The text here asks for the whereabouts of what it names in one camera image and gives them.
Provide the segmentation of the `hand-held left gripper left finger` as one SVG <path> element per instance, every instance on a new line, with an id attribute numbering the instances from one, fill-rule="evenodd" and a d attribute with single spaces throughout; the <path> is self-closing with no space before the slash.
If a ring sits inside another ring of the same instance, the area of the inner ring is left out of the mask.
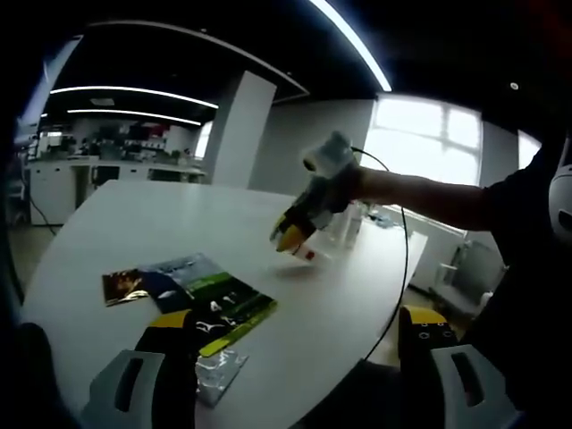
<path id="1" fill-rule="evenodd" d="M 93 379 L 84 428 L 193 428 L 199 333 L 190 310 L 159 316 Z"/>

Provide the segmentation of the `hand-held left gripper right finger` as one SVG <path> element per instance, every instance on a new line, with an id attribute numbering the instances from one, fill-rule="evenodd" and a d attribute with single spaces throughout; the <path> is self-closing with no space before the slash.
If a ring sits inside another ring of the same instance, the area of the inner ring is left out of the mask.
<path id="1" fill-rule="evenodd" d="M 504 375 L 458 339 L 447 320 L 426 307 L 399 312 L 398 354 L 408 428 L 516 428 L 522 421 Z"/>

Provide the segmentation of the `person's right hand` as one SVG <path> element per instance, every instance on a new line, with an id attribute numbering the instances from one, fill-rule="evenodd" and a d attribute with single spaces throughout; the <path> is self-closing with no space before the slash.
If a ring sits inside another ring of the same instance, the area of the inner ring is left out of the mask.
<path id="1" fill-rule="evenodd" d="M 354 201 L 376 203 L 379 198 L 366 189 L 366 174 L 361 167 L 350 166 L 340 172 L 332 183 L 330 210 L 339 214 Z"/>

